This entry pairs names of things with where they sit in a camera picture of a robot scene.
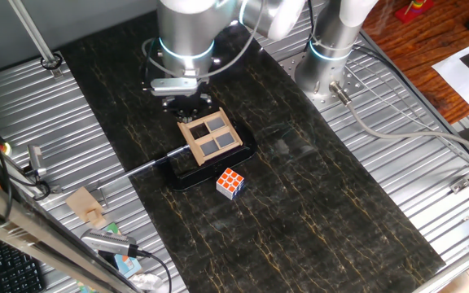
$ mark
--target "gray cable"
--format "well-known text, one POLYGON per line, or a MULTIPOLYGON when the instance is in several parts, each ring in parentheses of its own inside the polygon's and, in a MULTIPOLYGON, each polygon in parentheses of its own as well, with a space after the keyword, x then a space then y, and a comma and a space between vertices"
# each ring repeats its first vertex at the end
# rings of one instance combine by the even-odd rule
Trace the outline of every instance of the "gray cable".
POLYGON ((385 133, 379 133, 370 127, 366 126, 366 124, 363 122, 361 118, 359 118, 359 115, 356 112, 356 109, 354 109, 354 106, 350 103, 347 105, 348 110, 352 113, 354 116, 354 119, 356 119, 356 122, 369 134, 374 135, 375 137, 378 138, 385 138, 385 139, 400 139, 400 138, 417 138, 417 137, 422 137, 422 136, 435 136, 435 137, 441 137, 441 138, 448 138, 451 140, 454 140, 456 142, 460 142, 465 146, 469 147, 469 142, 464 139, 457 137, 453 134, 449 133, 441 133, 437 131, 420 131, 420 132, 415 132, 415 133, 398 133, 398 134, 385 134, 385 133))
MULTIPOLYGON (((234 57, 234 59, 232 59, 228 64, 226 64, 226 66, 222 67, 222 68, 219 68, 213 72, 210 72, 210 73, 207 73, 207 74, 204 74, 204 75, 198 75, 198 76, 188 76, 188 75, 184 75, 184 74, 177 74, 175 72, 172 72, 171 70, 165 68, 164 66, 158 64, 155 60, 153 60, 153 58, 151 56, 147 56, 148 59, 150 60, 150 62, 155 65, 158 69, 162 70, 163 72, 166 72, 168 73, 169 75, 171 76, 174 76, 174 77, 186 77, 186 78, 206 78, 206 77, 212 77, 214 75, 217 75, 218 73, 220 72, 224 72, 227 68, 231 67, 233 64, 236 63, 236 61, 238 61, 240 58, 242 58, 242 55, 245 53, 245 51, 248 49, 248 47, 251 45, 251 42, 252 40, 254 39, 254 36, 256 35, 256 31, 258 30, 258 26, 260 25, 260 20, 261 20, 261 17, 263 16, 264 14, 264 7, 265 5, 267 4, 267 0, 263 0, 261 2, 261 5, 260 5, 260 12, 259 12, 259 15, 258 15, 258 20, 256 21, 256 25, 255 25, 255 28, 254 30, 252 31, 251 33, 251 36, 248 40, 248 42, 245 44, 245 46, 243 47, 243 49, 240 51, 240 53, 238 55, 236 55, 236 57, 234 57)), ((145 41, 143 44, 142 44, 142 48, 147 44, 148 41, 145 41)))

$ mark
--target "black marble surface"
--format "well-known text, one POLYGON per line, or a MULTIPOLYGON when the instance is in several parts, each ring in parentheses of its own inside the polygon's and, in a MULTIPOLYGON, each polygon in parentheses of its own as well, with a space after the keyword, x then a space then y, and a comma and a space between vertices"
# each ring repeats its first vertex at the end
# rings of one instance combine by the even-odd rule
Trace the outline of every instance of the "black marble surface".
MULTIPOLYGON (((61 50, 126 169, 185 144, 139 86, 140 46, 156 35, 150 14, 61 50)), ((247 38, 230 27, 214 54, 229 60, 247 38)), ((206 90, 259 143, 234 168, 241 195, 213 179, 175 192, 156 170, 131 177, 190 292, 411 292, 444 265, 257 43, 206 90)))

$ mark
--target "wooden frame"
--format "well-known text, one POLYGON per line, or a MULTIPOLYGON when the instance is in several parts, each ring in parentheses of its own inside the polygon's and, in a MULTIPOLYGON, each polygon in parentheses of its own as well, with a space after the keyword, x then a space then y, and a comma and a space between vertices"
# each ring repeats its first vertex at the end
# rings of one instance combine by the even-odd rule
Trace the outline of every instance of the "wooden frame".
POLYGON ((199 166, 201 166, 207 160, 221 155, 226 151, 232 150, 235 147, 243 145, 242 139, 240 139, 240 136, 236 133, 235 128, 229 121, 229 118, 227 118, 227 115, 222 108, 220 108, 220 111, 218 112, 192 121, 190 123, 178 123, 178 128, 180 129, 180 131, 182 131, 182 135, 186 139, 186 142, 189 145, 193 156, 195 157, 196 163, 198 163, 199 166), (217 118, 220 118, 224 125, 217 127, 214 130, 211 130, 209 122, 212 122, 217 118), (201 125, 206 126, 207 130, 209 131, 209 134, 204 135, 200 138, 194 138, 193 134, 191 133, 191 130, 201 125), (230 134, 230 136, 233 138, 233 142, 225 146, 221 146, 217 140, 220 136, 226 133, 230 134), (205 155, 202 146, 210 142, 214 142, 218 150, 205 155))

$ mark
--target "metal rod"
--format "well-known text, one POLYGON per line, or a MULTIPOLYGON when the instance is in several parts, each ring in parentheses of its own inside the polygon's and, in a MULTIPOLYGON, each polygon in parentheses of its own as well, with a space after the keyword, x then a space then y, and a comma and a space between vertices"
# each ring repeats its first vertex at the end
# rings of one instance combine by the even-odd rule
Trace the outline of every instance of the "metal rod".
POLYGON ((8 2, 14 9, 14 12, 17 14, 17 16, 20 18, 21 23, 30 35, 30 38, 32 38, 33 43, 36 44, 36 47, 39 50, 39 53, 41 53, 42 58, 44 58, 48 64, 56 63, 57 60, 48 48, 48 45, 42 38, 41 33, 39 33, 39 30, 30 17, 28 11, 26 11, 26 8, 24 8, 21 0, 8 0, 8 2))
MULTIPOLYGON (((0 225, 2 241, 101 292, 140 292, 41 206, 27 196, 15 196, 20 201, 13 200, 9 223, 0 225)), ((7 194, 0 190, 0 216, 6 208, 7 194)))
POLYGON ((433 278, 417 288, 414 293, 433 293, 448 285, 459 274, 469 269, 469 252, 456 260, 453 264, 437 273, 433 278))
MULTIPOLYGON (((178 149, 175 149, 175 150, 170 151, 168 154, 166 154, 166 156, 165 156, 164 158, 166 158, 166 157, 172 157, 172 156, 174 156, 174 155, 180 154, 181 152, 183 152, 184 150, 187 150, 188 148, 189 148, 189 145, 181 146, 181 147, 179 147, 178 149)), ((145 163, 145 164, 142 164, 142 165, 138 166, 137 168, 134 168, 134 169, 132 169, 132 170, 129 170, 129 171, 126 172, 126 173, 122 173, 122 174, 120 174, 120 175, 117 175, 117 176, 115 176, 115 177, 112 177, 112 178, 107 179, 107 180, 102 181, 102 182, 99 181, 99 182, 97 182, 97 187, 95 187, 95 189, 93 189, 93 190, 90 190, 90 192, 95 191, 95 190, 99 190, 100 193, 101 193, 101 196, 102 196, 103 199, 104 199, 104 203, 106 204, 106 207, 109 208, 108 202, 107 202, 107 197, 106 197, 106 196, 104 195, 104 193, 103 193, 103 188, 104 188, 104 187, 110 186, 111 184, 113 184, 113 183, 119 181, 120 179, 130 177, 130 176, 132 176, 132 175, 134 175, 134 174, 137 174, 137 173, 139 173, 139 172, 141 172, 141 171, 143 171, 143 170, 146 170, 146 169, 148 169, 148 168, 151 168, 151 167, 155 166, 156 162, 157 162, 157 160, 151 160, 151 161, 149 161, 149 162, 147 162, 147 163, 145 163)))

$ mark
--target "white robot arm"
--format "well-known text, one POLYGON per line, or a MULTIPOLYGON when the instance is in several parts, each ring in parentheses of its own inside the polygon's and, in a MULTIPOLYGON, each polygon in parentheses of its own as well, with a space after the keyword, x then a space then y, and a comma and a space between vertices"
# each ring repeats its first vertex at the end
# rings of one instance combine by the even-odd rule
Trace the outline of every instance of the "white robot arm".
POLYGON ((212 64, 214 38, 233 20, 273 40, 289 34, 305 0, 159 0, 164 66, 176 77, 196 77, 212 64))

